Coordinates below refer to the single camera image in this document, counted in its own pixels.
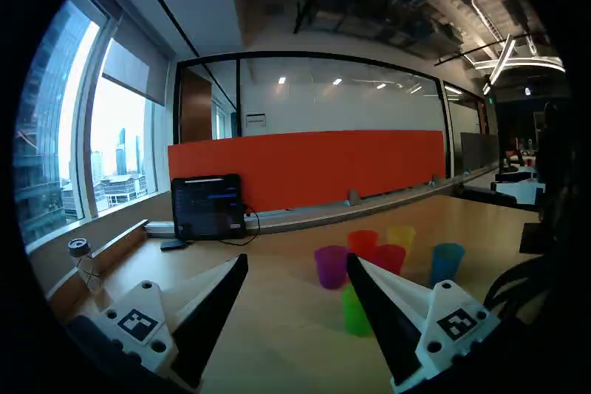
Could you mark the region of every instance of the orange desk divider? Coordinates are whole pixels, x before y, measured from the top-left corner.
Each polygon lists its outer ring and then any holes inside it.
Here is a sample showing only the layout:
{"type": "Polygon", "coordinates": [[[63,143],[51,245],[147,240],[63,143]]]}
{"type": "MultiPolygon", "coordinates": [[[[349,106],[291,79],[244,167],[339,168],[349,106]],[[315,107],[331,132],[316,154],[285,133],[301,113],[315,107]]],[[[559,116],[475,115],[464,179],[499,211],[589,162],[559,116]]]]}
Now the orange desk divider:
{"type": "Polygon", "coordinates": [[[441,131],[295,132],[168,147],[170,178],[240,174],[255,211],[408,188],[445,176],[441,131]]]}

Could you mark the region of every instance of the wall sign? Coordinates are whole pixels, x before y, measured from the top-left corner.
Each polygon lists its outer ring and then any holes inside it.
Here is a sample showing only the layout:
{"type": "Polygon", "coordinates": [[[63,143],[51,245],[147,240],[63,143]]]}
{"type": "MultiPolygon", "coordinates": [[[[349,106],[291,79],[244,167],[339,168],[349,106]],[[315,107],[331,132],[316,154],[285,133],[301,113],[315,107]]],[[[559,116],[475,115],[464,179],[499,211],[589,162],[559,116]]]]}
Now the wall sign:
{"type": "Polygon", "coordinates": [[[247,128],[262,128],[267,125],[267,118],[265,114],[246,114],[247,128]]]}

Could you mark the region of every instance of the yellow cup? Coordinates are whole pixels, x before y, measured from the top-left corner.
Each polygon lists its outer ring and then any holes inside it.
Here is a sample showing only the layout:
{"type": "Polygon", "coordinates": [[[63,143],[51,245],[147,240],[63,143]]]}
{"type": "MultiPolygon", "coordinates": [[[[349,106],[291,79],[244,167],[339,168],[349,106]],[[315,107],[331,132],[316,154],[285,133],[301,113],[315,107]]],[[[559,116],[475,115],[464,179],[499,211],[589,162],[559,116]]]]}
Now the yellow cup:
{"type": "Polygon", "coordinates": [[[416,234],[412,226],[390,226],[386,236],[389,245],[402,246],[406,250],[406,255],[409,255],[416,234]]]}

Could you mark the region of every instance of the building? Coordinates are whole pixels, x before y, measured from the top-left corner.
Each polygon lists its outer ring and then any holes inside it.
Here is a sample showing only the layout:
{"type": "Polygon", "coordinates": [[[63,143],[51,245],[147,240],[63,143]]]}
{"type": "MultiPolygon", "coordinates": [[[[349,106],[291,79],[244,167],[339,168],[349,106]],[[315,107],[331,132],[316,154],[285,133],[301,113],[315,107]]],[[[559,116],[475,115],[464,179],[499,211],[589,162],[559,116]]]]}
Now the building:
{"type": "Polygon", "coordinates": [[[117,175],[127,174],[127,158],[125,153],[125,128],[119,132],[119,140],[117,143],[117,150],[115,151],[117,161],[117,175]]]}
{"type": "Polygon", "coordinates": [[[143,174],[143,170],[142,170],[142,168],[143,168],[143,161],[142,161],[142,159],[140,157],[140,153],[141,153],[141,150],[140,150],[140,136],[139,135],[136,135],[135,136],[135,163],[136,163],[136,166],[137,166],[136,171],[137,171],[138,174],[143,174]]]}
{"type": "Polygon", "coordinates": [[[58,165],[61,104],[90,20],[70,1],[57,12],[31,63],[14,134],[13,176],[25,244],[68,223],[58,165]]]}
{"type": "Polygon", "coordinates": [[[110,208],[148,194],[146,176],[141,174],[105,177],[101,183],[110,208]]]}
{"type": "Polygon", "coordinates": [[[103,169],[103,153],[92,151],[90,154],[90,165],[92,167],[92,182],[100,182],[105,177],[103,169]]]}
{"type": "MultiPolygon", "coordinates": [[[[95,200],[97,207],[107,209],[106,196],[105,196],[105,185],[102,182],[95,182],[95,200]]],[[[74,191],[71,183],[66,184],[61,188],[61,200],[64,204],[64,215],[68,223],[75,222],[78,220],[78,211],[76,209],[76,202],[74,200],[74,191]]]]}

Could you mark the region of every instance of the desk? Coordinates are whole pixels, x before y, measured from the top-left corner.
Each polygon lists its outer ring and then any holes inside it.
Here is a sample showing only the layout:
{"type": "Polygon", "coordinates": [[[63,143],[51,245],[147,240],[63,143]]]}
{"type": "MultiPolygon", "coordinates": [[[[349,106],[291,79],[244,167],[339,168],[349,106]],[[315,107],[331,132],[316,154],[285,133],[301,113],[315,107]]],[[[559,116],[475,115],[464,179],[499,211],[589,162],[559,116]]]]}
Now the desk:
{"type": "MultiPolygon", "coordinates": [[[[388,393],[390,373],[374,337],[345,332],[340,291],[320,287],[312,256],[346,245],[349,232],[410,224],[417,230],[402,275],[425,284],[437,243],[458,242],[466,254],[457,283],[477,299],[501,272],[531,256],[519,254],[523,223],[533,212],[435,196],[334,225],[260,236],[245,247],[201,242],[162,253],[150,239],[105,279],[118,298],[150,279],[168,288],[241,252],[249,272],[203,373],[202,393],[388,393]]],[[[86,300],[78,313],[97,312],[86,300]]]]}

